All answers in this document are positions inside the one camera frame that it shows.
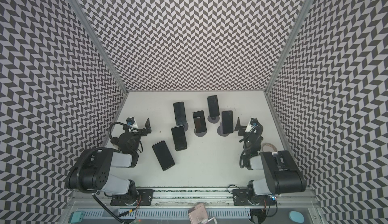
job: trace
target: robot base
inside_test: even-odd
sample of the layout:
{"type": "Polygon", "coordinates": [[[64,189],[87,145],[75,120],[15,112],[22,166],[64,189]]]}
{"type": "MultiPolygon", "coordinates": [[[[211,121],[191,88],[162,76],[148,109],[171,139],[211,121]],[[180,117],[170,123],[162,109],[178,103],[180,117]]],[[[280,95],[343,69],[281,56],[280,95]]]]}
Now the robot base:
{"type": "Polygon", "coordinates": [[[246,189],[232,189],[232,193],[233,193],[233,203],[235,206],[244,206],[244,205],[265,206],[265,202],[267,203],[267,206],[275,204],[275,201],[269,195],[252,196],[249,199],[246,189]]]}
{"type": "Polygon", "coordinates": [[[137,200],[140,201],[139,205],[151,205],[153,189],[139,189],[136,190],[135,182],[129,180],[130,185],[128,193],[124,195],[112,195],[111,206],[135,206],[137,200]]]}

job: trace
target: white floor panel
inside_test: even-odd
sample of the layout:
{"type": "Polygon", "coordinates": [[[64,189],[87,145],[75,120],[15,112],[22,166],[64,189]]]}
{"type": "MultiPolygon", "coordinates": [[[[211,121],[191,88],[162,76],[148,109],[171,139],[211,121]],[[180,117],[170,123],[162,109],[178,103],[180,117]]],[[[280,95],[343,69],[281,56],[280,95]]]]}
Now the white floor panel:
{"type": "MultiPolygon", "coordinates": [[[[226,187],[229,184],[246,186],[250,180],[264,178],[264,172],[239,167],[242,152],[242,138],[237,132],[222,137],[217,134],[217,124],[206,120],[207,133],[203,137],[194,134],[192,113],[204,110],[209,115],[206,97],[218,96],[220,113],[233,110],[234,126],[237,117],[242,125],[247,125],[250,117],[257,117],[264,126],[263,142],[274,144],[283,150],[274,120],[261,91],[232,92],[130,92],[118,121],[126,122],[135,117],[138,127],[143,128],[150,119],[152,133],[142,137],[143,153],[135,168],[112,168],[111,173],[132,179],[137,187],[226,187]],[[173,103],[185,103],[189,129],[186,131],[187,149],[175,151],[171,127],[175,126],[173,103]],[[164,140],[175,161],[175,166],[162,171],[153,152],[152,145],[164,140]]],[[[124,131],[116,125],[112,135],[119,136],[124,131]]]]}

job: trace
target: phone screen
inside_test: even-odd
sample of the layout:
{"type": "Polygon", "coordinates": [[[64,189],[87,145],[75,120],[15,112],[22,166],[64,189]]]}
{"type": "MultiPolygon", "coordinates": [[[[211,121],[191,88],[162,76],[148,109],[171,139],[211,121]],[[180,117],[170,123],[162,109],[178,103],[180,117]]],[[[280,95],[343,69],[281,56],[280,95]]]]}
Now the phone screen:
{"type": "Polygon", "coordinates": [[[154,144],[152,149],[154,150],[156,158],[158,159],[163,171],[175,165],[174,159],[172,158],[165,141],[160,141],[154,144]]]}
{"type": "Polygon", "coordinates": [[[193,119],[194,119],[195,130],[197,133],[202,133],[207,131],[205,115],[203,114],[203,110],[194,112],[193,119]]]}
{"type": "Polygon", "coordinates": [[[233,111],[223,111],[222,116],[222,133],[230,134],[233,133],[233,111]]]}
{"type": "Polygon", "coordinates": [[[185,129],[182,125],[171,128],[172,139],[174,140],[175,150],[181,151],[187,149],[185,129]]]}
{"type": "Polygon", "coordinates": [[[175,123],[177,125],[184,125],[187,123],[185,104],[183,102],[174,103],[175,123]]]}
{"type": "Polygon", "coordinates": [[[218,107],[218,98],[216,95],[208,97],[209,115],[211,118],[220,115],[220,109],[218,107]]]}

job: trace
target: chevron patterned wall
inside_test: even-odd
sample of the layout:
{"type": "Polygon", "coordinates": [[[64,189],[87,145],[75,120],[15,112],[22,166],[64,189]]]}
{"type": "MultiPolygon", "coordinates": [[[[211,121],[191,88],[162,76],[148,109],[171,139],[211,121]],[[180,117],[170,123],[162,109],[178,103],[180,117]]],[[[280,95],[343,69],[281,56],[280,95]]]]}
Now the chevron patterned wall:
{"type": "Polygon", "coordinates": [[[304,0],[79,0],[129,90],[265,89],[304,0]]]}
{"type": "Polygon", "coordinates": [[[65,0],[0,0],[0,72],[0,223],[53,223],[123,92],[65,0]]]}
{"type": "Polygon", "coordinates": [[[315,0],[270,92],[331,223],[388,223],[388,0],[315,0]]]}

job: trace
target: phone stand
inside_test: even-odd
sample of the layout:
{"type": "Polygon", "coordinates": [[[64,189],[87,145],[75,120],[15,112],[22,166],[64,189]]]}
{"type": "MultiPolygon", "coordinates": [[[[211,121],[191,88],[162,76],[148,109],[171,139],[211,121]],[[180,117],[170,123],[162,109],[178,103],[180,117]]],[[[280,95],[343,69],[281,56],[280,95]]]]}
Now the phone stand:
{"type": "Polygon", "coordinates": [[[205,131],[205,132],[201,132],[201,133],[197,133],[197,131],[195,130],[194,128],[194,134],[197,136],[197,137],[203,137],[204,135],[206,135],[208,131],[205,131]]]}
{"type": "Polygon", "coordinates": [[[213,117],[213,118],[211,118],[210,115],[208,116],[208,122],[210,122],[212,124],[216,124],[219,120],[220,120],[219,116],[216,116],[216,117],[213,117]]]}
{"type": "Polygon", "coordinates": [[[189,129],[189,124],[186,122],[185,124],[182,125],[183,129],[187,131],[189,129]]]}
{"type": "Polygon", "coordinates": [[[220,136],[228,136],[228,135],[229,135],[229,134],[223,134],[223,133],[222,133],[222,121],[221,121],[220,126],[217,128],[217,133],[218,133],[218,135],[220,135],[220,136]]]}

